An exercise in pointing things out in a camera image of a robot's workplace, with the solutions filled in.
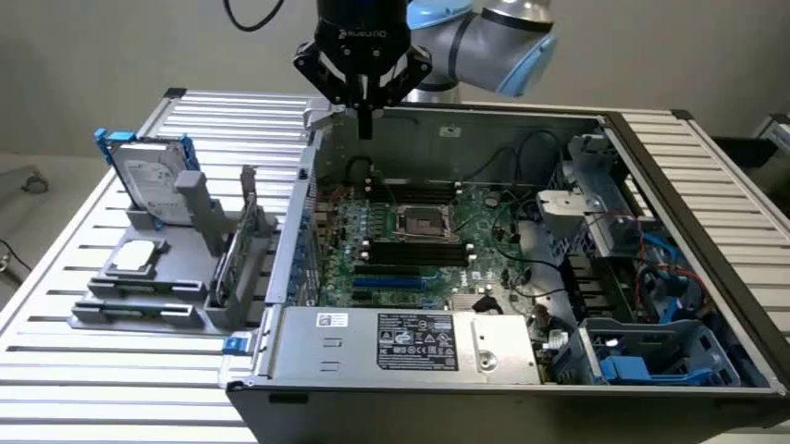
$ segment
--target gray floor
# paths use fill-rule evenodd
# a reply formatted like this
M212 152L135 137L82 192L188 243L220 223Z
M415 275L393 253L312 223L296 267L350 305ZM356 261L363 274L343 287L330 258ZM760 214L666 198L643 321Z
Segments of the gray floor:
M107 172L107 164L95 157L64 155L0 154L0 171L34 164L50 180L50 192L31 195L14 192L0 200L0 238L31 266L42 259L58 234L75 215L96 183ZM15 269L24 273L19 265ZM0 282L0 308L14 288Z

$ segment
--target circuit board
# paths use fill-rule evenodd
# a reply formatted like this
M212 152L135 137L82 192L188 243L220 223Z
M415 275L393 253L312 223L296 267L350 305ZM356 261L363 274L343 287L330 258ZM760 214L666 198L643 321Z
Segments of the circuit board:
M335 191L322 207L326 223L320 228L324 261L319 305L465 310L485 294L490 294L505 302L502 308L506 312L519 311L506 302L510 294L506 286L519 276L523 267L495 248L499 245L509 254L521 255L519 240L511 239L513 234L507 232L497 243L493 235L493 223L509 228L513 222L511 212L502 211L499 198L501 194L490 188L469 187L451 203L431 206L373 203L355 190ZM413 216L431 220L422 225L419 220L413 223ZM439 229L431 224L443 217L446 222ZM433 234L410 234L410 230ZM473 249L474 260L469 266L419 266L422 282L418 290L361 291L354 280L355 268L367 264L362 258L366 240L458 244ZM473 302L463 307L453 306L453 301L465 299L458 296L469 296L466 299Z

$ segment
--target warning label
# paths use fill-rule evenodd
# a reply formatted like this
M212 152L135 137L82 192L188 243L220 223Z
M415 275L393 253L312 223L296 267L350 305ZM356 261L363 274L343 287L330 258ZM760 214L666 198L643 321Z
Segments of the warning label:
M383 370L458 371L449 314L379 314L377 363Z

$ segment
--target metal workbench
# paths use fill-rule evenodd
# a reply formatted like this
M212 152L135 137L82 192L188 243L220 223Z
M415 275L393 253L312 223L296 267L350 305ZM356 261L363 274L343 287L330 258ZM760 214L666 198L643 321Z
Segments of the metal workbench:
M282 221L304 149L307 99L187 91L163 100L140 135L194 138L208 190L226 210L242 207L240 166L256 165L259 202ZM790 340L790 222L694 120L669 111L621 112ZM218 389L222 339L67 325L124 233L128 204L110 172L0 314L0 441L255 442ZM263 278L251 326L266 288ZM235 358L234 368L248 365L250 358ZM790 433L788 423L772 433L781 432Z

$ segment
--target white wall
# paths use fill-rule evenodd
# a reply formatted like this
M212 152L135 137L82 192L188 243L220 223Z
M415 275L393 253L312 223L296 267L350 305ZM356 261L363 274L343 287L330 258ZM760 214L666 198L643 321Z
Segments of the white wall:
M234 0L248 22L272 0ZM749 133L786 103L786 0L554 0L561 47L523 101L682 107ZM315 1L287 0L263 31L220 0L2 0L0 150L94 155L99 126L135 129L168 86L310 92L290 60ZM466 90L473 100L497 99Z

